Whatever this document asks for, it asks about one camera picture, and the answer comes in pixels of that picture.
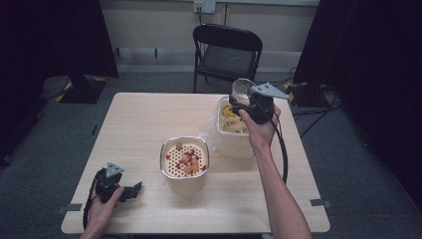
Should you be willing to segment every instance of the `human hand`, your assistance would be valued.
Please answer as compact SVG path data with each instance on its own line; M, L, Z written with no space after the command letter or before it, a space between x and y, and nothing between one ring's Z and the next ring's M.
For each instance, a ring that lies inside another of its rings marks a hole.
M94 200L90 209L88 225L85 232L81 235L81 238L101 238L109 220L111 219L118 199L121 197L123 192L124 187L119 187L115 190L107 203L102 203L100 198L97 197L96 191L93 190L91 198Z
M277 106L274 106L274 112L277 116L280 116L281 110ZM239 110L239 115L248 128L249 143L254 150L254 154L257 155L257 153L270 150L275 132L271 123L266 122L263 124L256 124L244 110ZM276 115L273 116L273 122L275 125L278 124L278 117Z

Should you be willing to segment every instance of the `gray floor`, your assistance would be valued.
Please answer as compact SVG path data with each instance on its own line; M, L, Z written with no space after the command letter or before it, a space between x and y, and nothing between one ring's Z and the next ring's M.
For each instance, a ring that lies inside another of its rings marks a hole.
M283 71L260 72L257 81L288 76ZM56 209L72 200L112 97L118 92L190 93L192 79L186 71L120 71L120 79L108 81L96 105L49 100L41 119L11 155L11 165L0 169L0 238L78 238L61 232L64 215ZM65 81L47 80L44 97L54 95ZM230 85L201 82L200 90L228 94ZM332 99L332 92L326 95ZM297 118L299 132L319 116ZM330 230L315 238L422 238L421 214L394 175L364 146L344 109L323 117L305 134L303 144L319 193L332 203L326 209Z

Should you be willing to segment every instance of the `human arm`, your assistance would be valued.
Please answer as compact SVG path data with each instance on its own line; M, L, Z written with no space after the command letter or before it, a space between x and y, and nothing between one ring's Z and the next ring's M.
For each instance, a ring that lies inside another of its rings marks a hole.
M115 190L107 203L102 203L102 201L97 197L95 191L93 191L92 198L95 199L93 200L93 204L90 209L87 229L81 235L81 239L102 237L106 226L111 219L112 213L114 212L118 199L121 197L123 192L124 187L119 187Z
M277 116L280 112L275 106ZM274 162L271 152L274 127L269 122L256 124L243 110L239 110L239 114L248 127L249 141L257 158L274 238L312 238L304 213L283 182ZM277 125L276 116L273 116L273 122Z

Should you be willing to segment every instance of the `wooden table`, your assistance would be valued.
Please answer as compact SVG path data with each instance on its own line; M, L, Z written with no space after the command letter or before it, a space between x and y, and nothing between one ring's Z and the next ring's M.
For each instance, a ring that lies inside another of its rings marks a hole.
M270 225L256 159L230 158L210 151L207 180L191 197L173 192L159 167L162 144L175 136L196 136L213 117L222 95L144 94L115 95L92 154L76 189L72 204L87 201L93 178L111 161L124 167L122 186L143 186L135 199L120 203L108 233L269 233ZM329 222L319 199L289 105L275 100L282 109L281 125L289 156L288 188L302 209L313 232L326 232ZM273 155L279 172L283 157L277 137ZM83 210L67 212L65 233L84 231Z

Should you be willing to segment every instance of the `chair seat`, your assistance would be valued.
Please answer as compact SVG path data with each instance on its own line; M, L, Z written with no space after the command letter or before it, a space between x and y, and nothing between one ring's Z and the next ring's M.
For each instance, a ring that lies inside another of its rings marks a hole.
M218 73L233 79L247 78L253 75L255 55L254 52L208 46L198 70L199 73Z

